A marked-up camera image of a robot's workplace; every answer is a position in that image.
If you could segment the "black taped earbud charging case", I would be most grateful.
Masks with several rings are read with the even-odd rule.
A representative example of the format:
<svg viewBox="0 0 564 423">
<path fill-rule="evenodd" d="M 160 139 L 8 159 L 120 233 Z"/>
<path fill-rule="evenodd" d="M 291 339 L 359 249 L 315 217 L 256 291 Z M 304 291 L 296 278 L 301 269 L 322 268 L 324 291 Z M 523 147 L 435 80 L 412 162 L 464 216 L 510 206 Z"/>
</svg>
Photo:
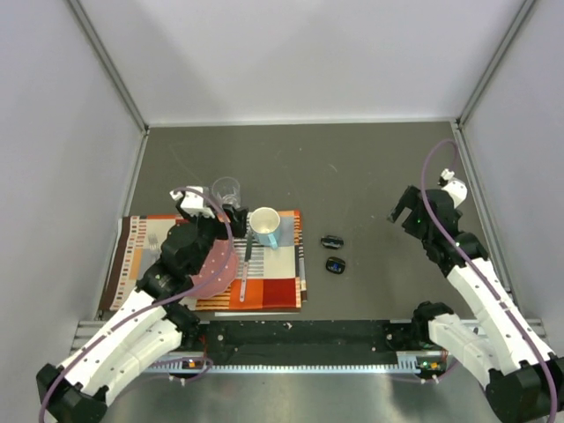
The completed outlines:
<svg viewBox="0 0 564 423">
<path fill-rule="evenodd" d="M 336 235 L 325 235 L 320 239 L 320 244 L 326 249 L 341 249 L 344 247 L 345 242 L 341 237 Z"/>
</svg>

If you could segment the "black case with gold line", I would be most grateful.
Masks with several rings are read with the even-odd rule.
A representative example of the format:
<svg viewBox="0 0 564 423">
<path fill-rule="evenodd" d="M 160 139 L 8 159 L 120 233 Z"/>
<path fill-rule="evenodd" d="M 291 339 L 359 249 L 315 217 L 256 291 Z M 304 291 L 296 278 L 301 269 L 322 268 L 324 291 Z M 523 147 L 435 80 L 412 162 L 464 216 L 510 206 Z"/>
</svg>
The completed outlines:
<svg viewBox="0 0 564 423">
<path fill-rule="evenodd" d="M 325 263 L 325 269 L 333 274 L 341 275 L 344 273 L 346 268 L 346 263 L 343 259 L 330 256 Z"/>
</svg>

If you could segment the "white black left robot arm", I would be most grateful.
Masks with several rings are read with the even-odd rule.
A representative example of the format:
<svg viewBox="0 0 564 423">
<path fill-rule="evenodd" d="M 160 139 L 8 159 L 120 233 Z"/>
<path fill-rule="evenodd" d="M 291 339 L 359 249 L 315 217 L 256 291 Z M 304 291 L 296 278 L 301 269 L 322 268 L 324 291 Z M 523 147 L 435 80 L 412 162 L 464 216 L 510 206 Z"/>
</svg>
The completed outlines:
<svg viewBox="0 0 564 423">
<path fill-rule="evenodd" d="M 36 375 L 40 422 L 99 422 L 110 405 L 157 359 L 199 341 L 199 320 L 186 297 L 224 292 L 238 267 L 234 240 L 247 232 L 249 211 L 230 204 L 169 228 L 160 257 L 126 301 L 78 351 Z"/>
</svg>

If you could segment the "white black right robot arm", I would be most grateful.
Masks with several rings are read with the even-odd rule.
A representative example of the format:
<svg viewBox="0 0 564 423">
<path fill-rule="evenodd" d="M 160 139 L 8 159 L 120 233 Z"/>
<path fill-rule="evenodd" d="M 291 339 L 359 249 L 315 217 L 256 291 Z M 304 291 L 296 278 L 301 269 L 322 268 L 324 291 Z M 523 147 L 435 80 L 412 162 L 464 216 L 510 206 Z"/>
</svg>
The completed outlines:
<svg viewBox="0 0 564 423">
<path fill-rule="evenodd" d="M 466 195 L 458 180 L 426 191 L 409 186 L 388 216 L 396 222 L 410 212 L 404 231 L 421 242 L 484 331 L 479 336 L 450 307 L 425 301 L 413 312 L 412 340 L 447 350 L 478 381 L 499 421 L 553 421 L 563 410 L 563 359 L 523 318 L 479 239 L 459 230 L 457 207 Z"/>
</svg>

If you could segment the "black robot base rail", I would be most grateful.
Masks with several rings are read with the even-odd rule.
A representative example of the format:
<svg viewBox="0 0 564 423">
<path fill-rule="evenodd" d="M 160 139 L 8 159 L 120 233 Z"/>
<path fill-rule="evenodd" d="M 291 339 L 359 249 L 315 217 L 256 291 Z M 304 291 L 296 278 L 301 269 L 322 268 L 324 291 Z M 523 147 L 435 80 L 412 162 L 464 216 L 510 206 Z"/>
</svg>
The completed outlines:
<svg viewBox="0 0 564 423">
<path fill-rule="evenodd" d="M 409 323 L 388 320 L 212 321 L 196 339 L 215 364 L 381 364 L 421 349 Z"/>
</svg>

